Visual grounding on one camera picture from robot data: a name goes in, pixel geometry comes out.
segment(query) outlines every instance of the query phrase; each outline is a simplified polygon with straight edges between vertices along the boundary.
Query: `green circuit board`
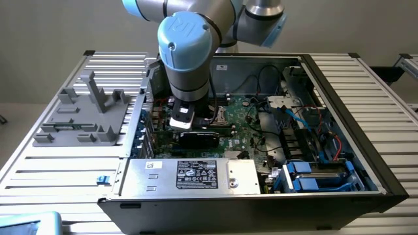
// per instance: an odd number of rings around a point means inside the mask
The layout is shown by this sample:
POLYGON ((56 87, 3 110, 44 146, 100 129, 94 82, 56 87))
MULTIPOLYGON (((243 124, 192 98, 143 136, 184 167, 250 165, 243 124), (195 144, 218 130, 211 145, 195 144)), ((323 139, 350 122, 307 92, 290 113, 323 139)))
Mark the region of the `green circuit board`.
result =
MULTIPOLYGON (((212 149, 198 149, 198 150, 183 150, 178 144, 176 136, 180 132, 171 130, 167 126, 166 130, 162 130, 162 120, 168 120, 171 111, 166 104, 159 107, 159 115, 154 114, 154 117, 159 119, 159 122, 154 120, 154 143, 155 143, 155 158, 225 158, 233 157, 242 151, 247 151, 250 154, 250 159, 254 159, 257 170, 259 172, 269 172, 269 169, 263 167, 266 160, 266 153, 259 152, 251 147, 250 140, 254 138, 257 143, 261 139, 261 134, 253 131, 245 121, 245 116, 251 108, 243 106, 243 102, 250 99, 245 96, 233 96, 227 106, 222 106, 225 109, 225 119, 235 126, 234 135, 231 137, 222 137, 219 139, 218 148, 212 149)), ((250 116, 254 118, 257 114, 255 109, 251 109, 250 116)), ((255 129, 261 130, 261 126, 253 124, 255 129)), ((261 150, 266 150, 266 146, 259 146, 261 150)))

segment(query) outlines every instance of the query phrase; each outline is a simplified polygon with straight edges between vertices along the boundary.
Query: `robotic arm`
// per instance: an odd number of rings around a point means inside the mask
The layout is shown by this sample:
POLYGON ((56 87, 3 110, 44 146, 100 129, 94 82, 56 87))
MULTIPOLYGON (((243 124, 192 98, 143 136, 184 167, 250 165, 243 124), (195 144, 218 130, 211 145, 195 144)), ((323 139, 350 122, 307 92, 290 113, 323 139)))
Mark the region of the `robotic arm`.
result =
POLYGON ((210 125, 210 61, 242 41, 271 47, 286 22, 281 0, 123 0, 130 14, 160 23, 159 53, 176 97, 170 125, 210 125))

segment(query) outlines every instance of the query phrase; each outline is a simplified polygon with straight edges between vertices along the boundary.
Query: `power supply label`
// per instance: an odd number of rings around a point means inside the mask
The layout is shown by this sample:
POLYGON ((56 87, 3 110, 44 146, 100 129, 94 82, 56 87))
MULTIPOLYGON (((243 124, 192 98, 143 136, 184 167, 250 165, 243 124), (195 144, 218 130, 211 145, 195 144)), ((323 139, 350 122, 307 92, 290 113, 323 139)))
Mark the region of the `power supply label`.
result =
POLYGON ((217 161, 178 161, 178 189, 218 188, 217 161))

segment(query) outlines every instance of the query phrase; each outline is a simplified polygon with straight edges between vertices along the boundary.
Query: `white wall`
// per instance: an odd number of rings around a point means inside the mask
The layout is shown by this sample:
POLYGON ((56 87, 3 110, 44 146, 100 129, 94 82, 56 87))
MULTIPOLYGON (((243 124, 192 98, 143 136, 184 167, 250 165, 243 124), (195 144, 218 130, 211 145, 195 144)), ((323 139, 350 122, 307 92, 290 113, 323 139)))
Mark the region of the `white wall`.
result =
MULTIPOLYGON (((278 44, 241 51, 358 52, 371 65, 418 53, 417 0, 283 2, 278 44)), ((0 101, 50 102, 84 50, 156 51, 156 28, 122 0, 0 0, 0 101)))

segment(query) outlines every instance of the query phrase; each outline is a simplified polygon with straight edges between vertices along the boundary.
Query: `sticker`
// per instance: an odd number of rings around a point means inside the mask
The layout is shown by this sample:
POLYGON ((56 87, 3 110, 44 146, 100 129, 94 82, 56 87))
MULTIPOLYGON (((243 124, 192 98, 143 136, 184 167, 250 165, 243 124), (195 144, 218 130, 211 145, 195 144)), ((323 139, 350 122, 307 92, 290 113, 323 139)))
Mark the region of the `sticker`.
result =
POLYGON ((178 189, 218 188, 217 161, 178 161, 178 189))
POLYGON ((217 70, 226 71, 226 70, 229 70, 229 66, 227 65, 217 65, 217 70))
POLYGON ((163 162, 147 162, 146 163, 146 169, 162 169, 163 168, 163 162))

